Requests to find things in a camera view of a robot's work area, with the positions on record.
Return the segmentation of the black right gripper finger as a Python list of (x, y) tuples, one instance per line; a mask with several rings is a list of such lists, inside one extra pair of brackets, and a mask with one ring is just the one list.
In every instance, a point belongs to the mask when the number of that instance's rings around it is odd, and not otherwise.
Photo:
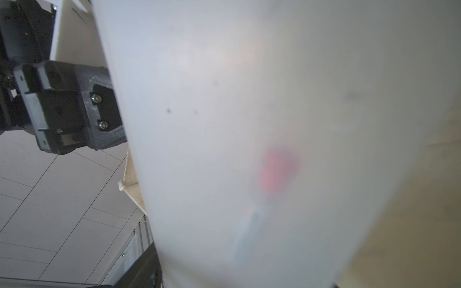
[(162, 288), (163, 273), (155, 243), (152, 243), (130, 269), (114, 284), (95, 288)]

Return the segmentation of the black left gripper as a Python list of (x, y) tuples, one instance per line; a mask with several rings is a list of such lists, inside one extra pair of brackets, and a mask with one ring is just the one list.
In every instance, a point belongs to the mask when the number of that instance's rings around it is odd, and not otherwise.
[(13, 73), (41, 151), (64, 155), (127, 141), (107, 68), (43, 61)]

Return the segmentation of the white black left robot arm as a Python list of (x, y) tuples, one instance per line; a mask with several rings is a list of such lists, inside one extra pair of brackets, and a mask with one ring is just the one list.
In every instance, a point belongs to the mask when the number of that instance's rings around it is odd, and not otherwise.
[(1, 131), (41, 151), (126, 142), (89, 1), (1, 2)]

